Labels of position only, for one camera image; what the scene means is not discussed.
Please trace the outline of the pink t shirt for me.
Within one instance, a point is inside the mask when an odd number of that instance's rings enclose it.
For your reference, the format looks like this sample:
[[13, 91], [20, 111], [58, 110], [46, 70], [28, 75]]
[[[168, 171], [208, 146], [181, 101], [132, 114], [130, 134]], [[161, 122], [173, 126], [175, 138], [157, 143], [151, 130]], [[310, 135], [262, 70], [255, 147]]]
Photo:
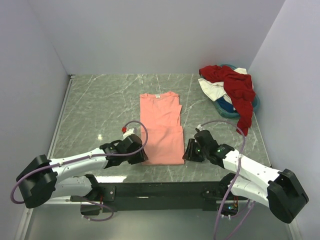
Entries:
[[144, 165], [183, 165], [184, 133], [180, 98], [172, 91], [140, 95], [141, 139], [147, 140]]

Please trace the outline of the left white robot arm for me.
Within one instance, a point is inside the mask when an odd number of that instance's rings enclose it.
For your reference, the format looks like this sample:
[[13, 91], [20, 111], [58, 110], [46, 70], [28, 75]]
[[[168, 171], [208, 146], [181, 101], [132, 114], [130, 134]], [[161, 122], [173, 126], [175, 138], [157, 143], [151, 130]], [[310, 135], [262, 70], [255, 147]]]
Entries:
[[64, 196], [80, 196], [94, 201], [100, 195], [99, 183], [87, 172], [116, 167], [123, 162], [142, 163], [148, 159], [144, 150], [147, 142], [130, 133], [123, 139], [70, 157], [49, 159], [44, 154], [39, 155], [16, 178], [14, 188], [19, 189], [22, 200], [16, 200], [14, 192], [11, 192], [10, 199], [28, 209]]

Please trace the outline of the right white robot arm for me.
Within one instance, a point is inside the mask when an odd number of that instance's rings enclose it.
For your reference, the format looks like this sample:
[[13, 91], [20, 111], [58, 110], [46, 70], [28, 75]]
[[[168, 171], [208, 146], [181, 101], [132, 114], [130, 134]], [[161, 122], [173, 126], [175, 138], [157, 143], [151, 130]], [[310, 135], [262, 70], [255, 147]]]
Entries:
[[208, 130], [199, 130], [189, 139], [184, 160], [202, 163], [208, 160], [229, 173], [218, 183], [216, 190], [205, 190], [204, 196], [230, 200], [244, 197], [270, 209], [284, 223], [291, 223], [309, 197], [295, 173], [265, 166], [227, 144], [218, 144]]

